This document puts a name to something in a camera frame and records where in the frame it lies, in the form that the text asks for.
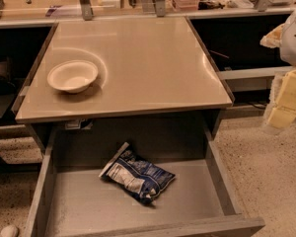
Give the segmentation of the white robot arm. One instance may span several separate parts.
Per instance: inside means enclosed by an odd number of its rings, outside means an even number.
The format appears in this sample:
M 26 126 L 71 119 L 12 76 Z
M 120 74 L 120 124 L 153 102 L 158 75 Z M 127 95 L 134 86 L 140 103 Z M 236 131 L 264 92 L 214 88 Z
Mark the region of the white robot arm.
M 271 83 L 269 103 L 263 115 L 263 126 L 268 132 L 277 133 L 296 119 L 296 9 L 287 20 L 264 36 L 260 44 L 279 48 L 280 58 L 292 69 L 276 74 Z

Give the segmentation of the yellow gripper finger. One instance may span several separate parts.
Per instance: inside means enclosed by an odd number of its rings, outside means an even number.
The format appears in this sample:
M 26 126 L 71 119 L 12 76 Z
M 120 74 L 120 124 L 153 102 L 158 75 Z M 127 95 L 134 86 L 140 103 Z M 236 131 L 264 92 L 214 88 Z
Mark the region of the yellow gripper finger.
M 266 124 L 274 128 L 286 128 L 296 119 L 296 67 L 275 75 L 266 109 Z
M 280 47 L 282 30 L 283 24 L 277 26 L 267 35 L 263 36 L 259 44 L 268 48 Z

